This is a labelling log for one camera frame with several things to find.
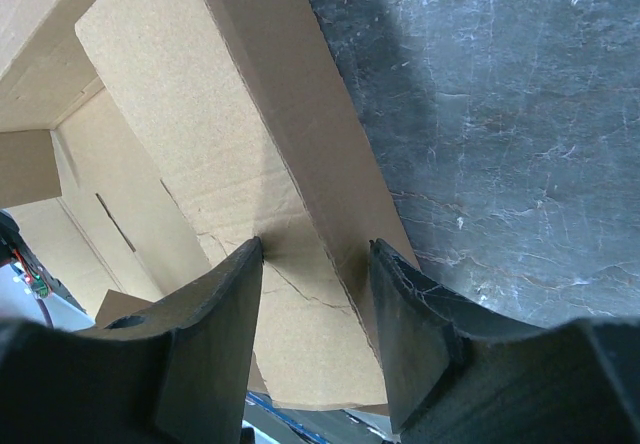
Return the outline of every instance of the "red wire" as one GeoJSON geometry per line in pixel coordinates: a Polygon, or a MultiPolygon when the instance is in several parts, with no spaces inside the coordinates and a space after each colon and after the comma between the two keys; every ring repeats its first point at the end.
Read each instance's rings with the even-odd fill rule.
{"type": "MultiPolygon", "coordinates": [[[[18,251],[13,251],[13,254],[16,256],[18,261],[20,261],[20,264],[22,265],[22,269],[24,270],[24,273],[29,277],[29,279],[31,281],[36,281],[36,278],[33,277],[33,274],[31,274],[31,271],[29,271],[29,267],[27,266],[27,263],[24,261],[24,258],[22,257],[22,255],[18,251]]],[[[52,290],[49,284],[47,284],[44,281],[43,281],[43,284],[47,287],[47,289],[49,290],[49,293],[51,293],[52,290]]]]}

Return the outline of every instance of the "marble surface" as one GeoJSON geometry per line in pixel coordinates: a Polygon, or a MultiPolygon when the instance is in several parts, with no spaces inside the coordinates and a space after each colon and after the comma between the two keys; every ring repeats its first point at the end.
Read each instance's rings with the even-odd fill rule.
{"type": "Polygon", "coordinates": [[[310,1],[429,277],[638,314],[640,0],[310,1]]]}

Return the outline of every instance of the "black plastic part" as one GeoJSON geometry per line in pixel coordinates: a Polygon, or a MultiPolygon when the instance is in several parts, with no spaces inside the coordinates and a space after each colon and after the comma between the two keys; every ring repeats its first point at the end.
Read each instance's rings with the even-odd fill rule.
{"type": "Polygon", "coordinates": [[[2,442],[240,442],[261,280],[255,238],[110,329],[1,322],[2,442]]]}
{"type": "Polygon", "coordinates": [[[240,444],[255,444],[256,433],[252,427],[243,427],[240,433],[240,444]]]}
{"type": "Polygon", "coordinates": [[[20,228],[11,215],[0,210],[0,266],[5,266],[13,259],[13,242],[20,237],[20,228]]]}
{"type": "Polygon", "coordinates": [[[533,328],[438,286],[382,241],[370,278],[403,444],[639,440],[640,320],[533,328]],[[438,333],[449,365],[434,383],[438,333]]]}

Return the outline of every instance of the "cardboard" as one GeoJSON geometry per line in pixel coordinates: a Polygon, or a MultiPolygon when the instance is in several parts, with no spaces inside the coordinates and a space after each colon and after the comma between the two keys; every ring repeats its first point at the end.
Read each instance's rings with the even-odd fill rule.
{"type": "MultiPolygon", "coordinates": [[[[138,299],[121,292],[107,291],[98,315],[96,316],[96,326],[104,329],[116,319],[135,314],[142,309],[149,307],[151,303],[144,299],[138,299]]],[[[247,390],[253,392],[267,393],[264,380],[256,364],[255,354],[251,358],[251,368],[249,370],[249,383],[247,390]]]]}
{"type": "Polygon", "coordinates": [[[160,173],[140,144],[108,92],[102,90],[55,131],[61,174],[68,180],[63,198],[77,189],[88,206],[110,226],[92,233],[103,242],[103,255],[119,246],[121,255],[106,258],[131,294],[151,300],[170,294],[211,269],[194,230],[166,191],[160,173]],[[145,276],[124,267],[145,270],[145,276]],[[145,286],[157,288],[149,295],[145,286]]]}
{"type": "Polygon", "coordinates": [[[415,258],[307,0],[98,0],[76,29],[210,263],[263,239],[274,401],[385,403],[369,240],[415,258]]]}
{"type": "Polygon", "coordinates": [[[60,196],[49,131],[0,133],[0,208],[60,196]]]}
{"type": "Polygon", "coordinates": [[[47,270],[95,317],[109,289],[121,290],[76,226],[61,199],[9,209],[20,234],[47,270]]]}
{"type": "Polygon", "coordinates": [[[1,0],[0,131],[53,129],[94,92],[73,31],[95,0],[1,0]]]}

